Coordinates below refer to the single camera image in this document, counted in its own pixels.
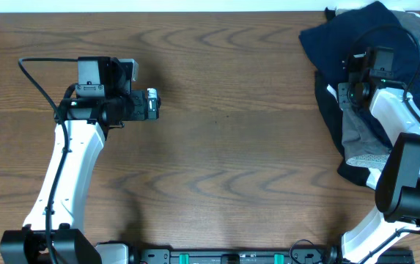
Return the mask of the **navy blue shorts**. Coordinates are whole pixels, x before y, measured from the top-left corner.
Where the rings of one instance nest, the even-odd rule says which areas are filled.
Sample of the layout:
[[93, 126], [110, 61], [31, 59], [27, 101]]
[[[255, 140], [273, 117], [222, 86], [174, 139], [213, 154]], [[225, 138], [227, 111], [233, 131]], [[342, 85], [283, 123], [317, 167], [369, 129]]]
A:
[[420, 109], [419, 41], [381, 2], [335, 15], [302, 31], [299, 40], [309, 60], [333, 88], [347, 81], [343, 63], [349, 55], [363, 53], [368, 47], [393, 48], [394, 77], [409, 84], [408, 91]]

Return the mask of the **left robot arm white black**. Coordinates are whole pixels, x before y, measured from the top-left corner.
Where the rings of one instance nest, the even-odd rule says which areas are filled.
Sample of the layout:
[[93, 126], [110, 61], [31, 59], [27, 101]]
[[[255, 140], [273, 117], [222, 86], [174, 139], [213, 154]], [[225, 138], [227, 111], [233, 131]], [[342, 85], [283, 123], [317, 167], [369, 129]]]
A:
[[113, 127], [125, 121], [156, 120], [158, 91], [72, 98], [58, 105], [54, 150], [39, 196], [19, 230], [7, 230], [0, 242], [5, 263], [139, 263], [126, 242], [93, 245], [84, 235], [87, 195], [95, 163]]

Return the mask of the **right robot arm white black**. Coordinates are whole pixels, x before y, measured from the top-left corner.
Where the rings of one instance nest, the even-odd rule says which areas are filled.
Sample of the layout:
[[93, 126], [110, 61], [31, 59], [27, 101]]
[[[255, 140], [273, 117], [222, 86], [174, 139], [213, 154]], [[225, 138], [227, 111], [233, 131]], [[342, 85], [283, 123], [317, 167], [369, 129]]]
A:
[[334, 256], [346, 263], [377, 263], [400, 238], [420, 234], [420, 110], [407, 85], [394, 80], [392, 58], [390, 51], [357, 56], [337, 90], [344, 113], [371, 114], [393, 145], [386, 155], [355, 155], [347, 161], [369, 170], [366, 184], [375, 191], [375, 206], [342, 236]]

